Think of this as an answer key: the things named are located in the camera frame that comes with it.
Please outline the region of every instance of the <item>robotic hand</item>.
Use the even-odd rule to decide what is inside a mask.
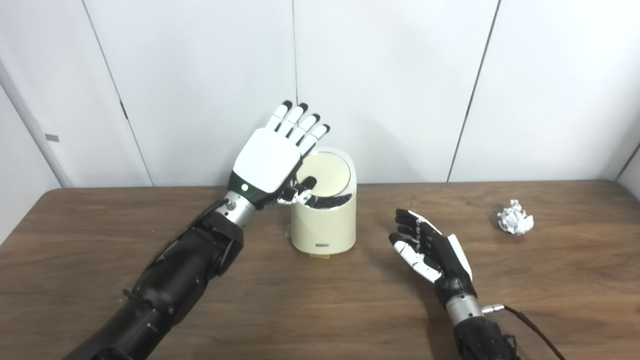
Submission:
[[[495,322],[484,317],[472,284],[471,267],[457,237],[444,237],[427,219],[410,210],[397,209],[396,223],[398,233],[390,234],[389,240],[418,274],[435,285],[436,296],[453,323],[461,358],[519,359],[508,341],[510,336],[503,335]]]
[[[133,289],[124,291],[124,305],[64,359],[146,359],[191,311],[209,281],[227,271],[244,246],[243,227],[254,212],[309,198],[316,180],[300,184],[295,173],[329,126],[314,127],[316,114],[299,122],[307,105],[289,113],[291,107],[285,101],[253,133],[236,159],[227,195],[158,251]]]

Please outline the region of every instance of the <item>black fingertip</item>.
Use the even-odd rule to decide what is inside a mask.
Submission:
[[[399,241],[404,241],[404,238],[402,237],[402,235],[398,234],[398,233],[390,233],[389,234],[389,241],[391,241],[391,244],[395,244]]]
[[[285,201],[292,201],[295,195],[296,195],[295,189],[286,188],[284,192],[282,192],[282,196],[280,196],[280,198]]]
[[[314,178],[313,176],[308,176],[306,179],[302,181],[300,185],[304,186],[309,190],[313,190],[313,188],[316,187],[317,183],[318,183],[318,179]]]

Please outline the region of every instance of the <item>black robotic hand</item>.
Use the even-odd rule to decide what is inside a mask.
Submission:
[[[472,284],[471,267],[455,235],[445,237],[424,217],[396,210],[397,233],[389,240],[398,254],[435,285],[436,296],[454,325],[458,353],[464,360],[518,359],[500,327],[484,317]]]

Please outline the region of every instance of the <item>robot finger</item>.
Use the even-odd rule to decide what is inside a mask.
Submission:
[[[421,276],[427,279],[429,282],[435,282],[440,278],[441,273],[436,268],[429,266],[437,266],[437,264],[430,258],[425,262],[426,257],[420,255],[415,251],[413,245],[407,242],[399,233],[391,233],[389,235],[389,241],[394,246],[394,249],[400,254],[400,256]]]
[[[311,131],[304,139],[300,142],[298,149],[300,150],[300,154],[304,157],[306,156],[316,143],[322,139],[324,135],[326,135],[331,128],[327,124],[322,124]]]
[[[415,227],[410,227],[407,225],[398,225],[397,229],[399,233],[409,235],[414,239],[418,237],[418,232],[415,230]]]
[[[298,120],[300,120],[307,109],[308,105],[304,102],[300,103],[300,105],[293,109],[289,116],[287,116],[287,118],[280,124],[278,134],[281,134],[282,136],[289,135],[291,129],[298,123]]]
[[[303,122],[300,123],[298,127],[293,129],[291,135],[289,135],[289,140],[292,143],[298,144],[300,140],[307,134],[307,132],[318,122],[320,121],[320,115],[312,114],[308,118],[306,118]]]
[[[276,112],[271,116],[265,127],[269,130],[276,131],[282,119],[284,119],[289,110],[291,110],[291,106],[293,106],[293,103],[289,100],[286,100],[278,106]]]

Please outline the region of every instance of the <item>white fingertip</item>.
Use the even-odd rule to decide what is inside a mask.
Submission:
[[[274,113],[274,115],[282,119],[284,118],[284,115],[287,114],[287,111],[289,111],[289,108],[283,104],[278,106],[278,109],[276,109],[276,112]]]
[[[303,122],[301,122],[298,126],[300,126],[300,128],[304,131],[309,131],[309,129],[311,129],[316,124],[316,122],[318,122],[318,117],[315,115],[311,115]]]
[[[442,275],[438,270],[428,266],[422,260],[422,256],[415,252],[406,242],[397,241],[394,249],[398,254],[423,278],[435,282]]]
[[[316,139],[320,140],[322,139],[322,137],[324,136],[324,134],[329,132],[329,127],[327,125],[320,125],[317,128],[315,128],[310,135],[312,135],[313,137],[315,137]]]
[[[451,244],[453,251],[456,253],[456,256],[458,257],[460,264],[462,265],[463,268],[465,268],[471,280],[473,280],[474,274],[471,272],[471,265],[469,265],[469,261],[467,260],[465,251],[462,250],[462,246],[460,245],[460,241],[458,241],[458,237],[455,234],[451,234],[447,239],[449,239],[449,243]]]
[[[281,118],[273,115],[271,119],[269,119],[269,122],[267,122],[267,125],[265,127],[271,131],[276,131],[276,128],[278,127],[278,125],[280,125],[281,121]]]
[[[300,117],[302,117],[302,114],[304,114],[305,109],[302,108],[301,106],[297,106],[295,109],[293,109],[293,111],[289,114],[289,116],[287,117],[287,121],[292,122],[292,123],[297,123],[298,120],[300,120]]]

